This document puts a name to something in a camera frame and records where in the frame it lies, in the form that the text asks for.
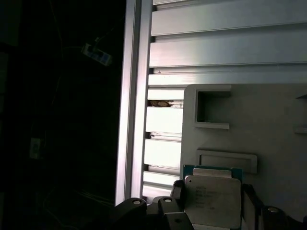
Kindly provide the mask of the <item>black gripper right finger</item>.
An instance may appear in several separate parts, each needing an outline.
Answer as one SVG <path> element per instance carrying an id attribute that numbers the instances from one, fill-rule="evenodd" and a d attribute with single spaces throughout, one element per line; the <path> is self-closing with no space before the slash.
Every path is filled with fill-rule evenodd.
<path id="1" fill-rule="evenodd" d="M 307 218 L 297 221 L 282 209 L 266 206 L 250 184 L 242 185 L 242 218 L 248 230 L 305 230 Z"/>

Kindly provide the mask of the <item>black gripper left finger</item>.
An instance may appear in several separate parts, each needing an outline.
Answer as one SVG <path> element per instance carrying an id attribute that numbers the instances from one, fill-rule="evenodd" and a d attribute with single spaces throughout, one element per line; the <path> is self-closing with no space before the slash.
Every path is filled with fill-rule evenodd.
<path id="1" fill-rule="evenodd" d="M 116 230 L 192 230 L 193 225 L 184 212 L 186 189 L 183 180 L 173 184 L 170 196 L 156 197 L 151 204 L 130 198 L 115 206 Z"/>

